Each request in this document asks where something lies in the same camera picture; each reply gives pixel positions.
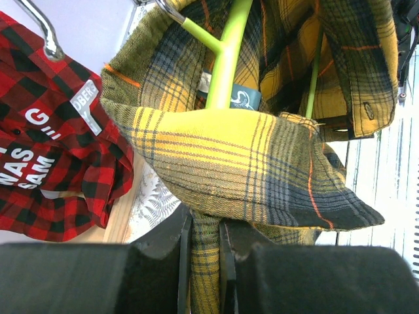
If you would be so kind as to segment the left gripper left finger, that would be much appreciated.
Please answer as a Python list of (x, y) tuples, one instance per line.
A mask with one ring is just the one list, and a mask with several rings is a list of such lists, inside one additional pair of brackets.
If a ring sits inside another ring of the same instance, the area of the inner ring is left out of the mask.
[(133, 243), (1, 246), (2, 313), (188, 313), (192, 218)]

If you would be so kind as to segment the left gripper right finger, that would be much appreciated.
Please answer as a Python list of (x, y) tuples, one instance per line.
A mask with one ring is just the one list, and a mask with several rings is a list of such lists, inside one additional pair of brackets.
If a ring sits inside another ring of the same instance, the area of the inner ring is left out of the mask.
[(279, 245), (223, 220), (222, 313), (417, 313), (418, 283), (383, 247)]

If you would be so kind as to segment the yellow plaid flannel shirt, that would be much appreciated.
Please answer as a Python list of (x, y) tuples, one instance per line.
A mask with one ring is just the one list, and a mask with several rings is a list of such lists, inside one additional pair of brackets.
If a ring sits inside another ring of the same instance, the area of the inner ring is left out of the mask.
[(392, 123), (397, 60), (389, 1), (254, 1), (234, 81), (261, 94), (259, 108), (207, 110), (198, 84), (213, 53), (160, 8), (140, 21), (101, 72), (101, 104), (191, 209), (193, 313), (220, 311), (224, 218), (280, 245), (384, 223), (328, 142)]

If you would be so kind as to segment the lime green wire hanger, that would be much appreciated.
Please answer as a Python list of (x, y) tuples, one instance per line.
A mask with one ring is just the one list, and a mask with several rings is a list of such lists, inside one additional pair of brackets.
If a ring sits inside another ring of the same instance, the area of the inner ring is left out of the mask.
[[(235, 1), (220, 39), (188, 18), (181, 26), (215, 54), (206, 96), (208, 109), (256, 111), (251, 88), (234, 85), (251, 1)], [(50, 61), (40, 37), (1, 15), (1, 129), (19, 135), (38, 131), (47, 139), (99, 136), (115, 128), (102, 106), (99, 76), (69, 56)]]

